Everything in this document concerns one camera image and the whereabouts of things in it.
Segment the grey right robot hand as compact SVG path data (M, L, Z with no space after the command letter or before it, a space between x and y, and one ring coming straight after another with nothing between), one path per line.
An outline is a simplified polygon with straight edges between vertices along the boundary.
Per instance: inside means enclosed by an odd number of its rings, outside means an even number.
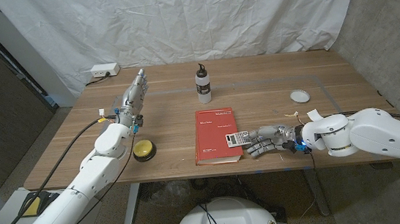
M272 150L288 150L296 153L302 146L303 125L296 127L285 124L260 127L248 133L249 144L243 145L244 150L253 157Z

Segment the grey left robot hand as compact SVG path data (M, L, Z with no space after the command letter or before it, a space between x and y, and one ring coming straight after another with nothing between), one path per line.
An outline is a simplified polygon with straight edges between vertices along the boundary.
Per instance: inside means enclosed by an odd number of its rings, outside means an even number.
M136 117L141 113L147 89L147 76L144 69L141 68L132 84L122 95L120 106L114 110L118 124L131 127Z

